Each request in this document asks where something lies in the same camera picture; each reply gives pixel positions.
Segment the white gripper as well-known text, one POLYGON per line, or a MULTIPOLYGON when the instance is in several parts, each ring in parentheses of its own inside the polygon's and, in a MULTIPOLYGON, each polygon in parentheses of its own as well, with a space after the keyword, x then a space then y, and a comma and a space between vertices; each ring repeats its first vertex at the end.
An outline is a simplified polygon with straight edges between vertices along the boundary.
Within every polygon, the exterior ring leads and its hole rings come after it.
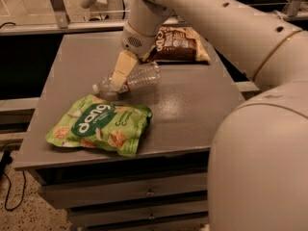
POLYGON ((117 58, 110 82, 111 90, 122 88, 127 77, 139 62, 138 58, 142 61, 148 58, 157 33, 156 25, 142 24, 140 29, 134 29, 129 21, 125 22, 121 37, 121 44, 125 50, 121 51, 117 58))

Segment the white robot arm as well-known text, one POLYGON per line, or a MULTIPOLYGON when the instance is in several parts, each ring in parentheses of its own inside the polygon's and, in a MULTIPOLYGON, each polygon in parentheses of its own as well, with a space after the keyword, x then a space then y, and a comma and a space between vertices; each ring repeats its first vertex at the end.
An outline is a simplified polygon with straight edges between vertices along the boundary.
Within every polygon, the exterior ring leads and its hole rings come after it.
POLYGON ((236 0, 135 0, 142 58, 181 16, 260 90, 219 126, 208 163, 211 231, 308 231, 308 32, 236 0))

